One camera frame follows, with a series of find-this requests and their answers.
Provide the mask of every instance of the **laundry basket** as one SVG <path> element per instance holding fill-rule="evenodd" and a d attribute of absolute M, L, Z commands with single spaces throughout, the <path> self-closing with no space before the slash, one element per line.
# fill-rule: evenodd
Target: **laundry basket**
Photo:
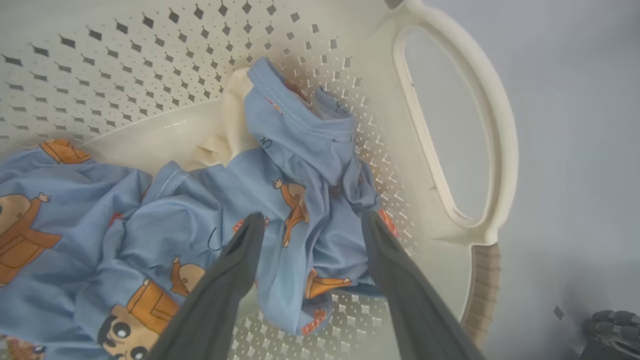
<path fill-rule="evenodd" d="M 438 162 L 404 60 L 412 28 L 450 55 L 475 100 L 490 165 L 480 220 L 456 209 Z M 227 79 L 259 56 L 304 92 L 322 85 L 359 119 L 356 152 L 399 241 L 481 344 L 518 149 L 496 72 L 442 12 L 420 0 L 25 0 L 0 4 L 0 31 L 2 155 L 67 138 L 98 161 L 155 174 L 219 129 Z M 384 300 L 332 296 L 330 326 L 295 337 L 268 324 L 249 295 L 229 359 L 397 357 Z"/>

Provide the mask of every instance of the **cartoon face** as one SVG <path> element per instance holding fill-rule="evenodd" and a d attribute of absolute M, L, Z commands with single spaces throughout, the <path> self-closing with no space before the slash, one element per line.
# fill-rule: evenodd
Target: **cartoon face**
<path fill-rule="evenodd" d="M 126 308 L 116 305 L 100 328 L 98 343 L 116 360 L 143 360 L 158 337 Z"/>
<path fill-rule="evenodd" d="M 20 220 L 30 207 L 31 203 L 24 195 L 0 197 L 0 234 Z"/>
<path fill-rule="evenodd" d="M 204 269 L 196 264 L 182 265 L 179 272 L 180 279 L 189 293 L 193 291 L 193 289 L 198 284 L 198 281 L 200 281 L 200 279 L 204 276 L 204 273 Z"/>

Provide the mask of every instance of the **orange cartoon figure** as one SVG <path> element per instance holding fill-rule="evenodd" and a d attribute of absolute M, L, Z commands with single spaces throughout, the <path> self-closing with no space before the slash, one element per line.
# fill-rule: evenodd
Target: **orange cartoon figure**
<path fill-rule="evenodd" d="M 305 298 L 312 299 L 322 293 L 335 288 L 343 288 L 351 286 L 351 279 L 331 279 L 327 277 L 318 277 L 318 271 L 311 269 L 307 277 L 307 288 L 305 289 Z"/>
<path fill-rule="evenodd" d="M 387 226 L 387 229 L 389 229 L 389 232 L 395 237 L 398 237 L 398 229 L 396 228 L 396 225 L 394 224 L 394 221 L 391 220 L 391 216 L 389 216 L 389 213 L 387 213 L 383 208 L 380 208 L 380 210 L 378 210 L 378 214 L 380 215 L 380 218 L 382 218 L 382 221 L 385 222 L 385 225 Z"/>
<path fill-rule="evenodd" d="M 0 287 L 60 240 L 61 236 L 31 228 L 40 206 L 50 199 L 43 193 L 32 200 L 20 194 L 0 197 Z"/>
<path fill-rule="evenodd" d="M 64 139 L 50 140 L 41 143 L 40 147 L 59 164 L 80 164 L 91 159 L 89 154 L 76 149 L 69 141 Z"/>
<path fill-rule="evenodd" d="M 309 335 L 312 332 L 314 332 L 320 326 L 320 324 L 324 321 L 324 319 L 326 319 L 326 310 L 324 309 L 315 310 L 314 321 L 306 324 L 302 328 L 302 335 Z"/>
<path fill-rule="evenodd" d="M 284 222 L 285 234 L 282 246 L 287 247 L 291 241 L 291 229 L 302 221 L 305 224 L 309 223 L 309 212 L 305 203 L 305 187 L 296 183 L 285 184 L 282 179 L 278 179 L 273 182 L 273 188 L 280 189 L 284 201 L 291 208 L 289 217 Z"/>
<path fill-rule="evenodd" d="M 204 273 L 205 270 L 196 264 L 181 265 L 180 256 L 176 256 L 173 259 L 173 268 L 171 269 L 171 282 L 173 283 L 171 291 L 186 297 L 200 282 Z"/>
<path fill-rule="evenodd" d="M 98 344 L 116 359 L 142 360 L 177 311 L 178 304 L 171 296 L 147 279 L 127 307 L 111 309 L 98 332 Z"/>
<path fill-rule="evenodd" d="M 10 360 L 44 360 L 46 350 L 44 346 L 34 345 L 13 336 L 0 335 L 0 339 L 6 341 Z"/>

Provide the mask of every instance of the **basket handle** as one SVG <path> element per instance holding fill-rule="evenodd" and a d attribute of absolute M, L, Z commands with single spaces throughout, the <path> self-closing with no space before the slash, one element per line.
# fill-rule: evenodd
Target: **basket handle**
<path fill-rule="evenodd" d="M 420 0 L 405 0 L 394 13 L 399 24 L 394 44 L 398 76 L 438 192 L 448 215 L 463 229 L 457 239 L 448 240 L 459 240 L 469 245 L 493 245 L 497 241 L 497 231 L 511 209 L 518 177 L 518 140 L 507 94 L 480 46 L 444 12 L 428 8 Z M 412 87 L 404 45 L 411 28 L 416 26 L 425 29 L 457 65 L 483 121 L 489 155 L 489 189 L 483 215 L 477 222 L 469 220 L 456 209 Z"/>

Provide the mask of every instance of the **cartoon print fabric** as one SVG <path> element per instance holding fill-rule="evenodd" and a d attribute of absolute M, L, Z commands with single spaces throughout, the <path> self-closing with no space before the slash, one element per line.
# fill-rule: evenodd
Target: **cartoon print fabric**
<path fill-rule="evenodd" d="M 0 161 L 0 304 L 18 308 L 0 313 L 0 334 L 45 345 L 47 360 L 144 359 L 256 211 L 271 323 L 312 334 L 332 290 L 377 294 L 360 214 L 380 198 L 355 155 L 355 118 L 322 89 L 302 102 L 265 58 L 233 78 L 234 116 L 215 135 L 228 148 L 205 156 L 212 166 L 171 162 L 152 181 L 60 140 Z"/>

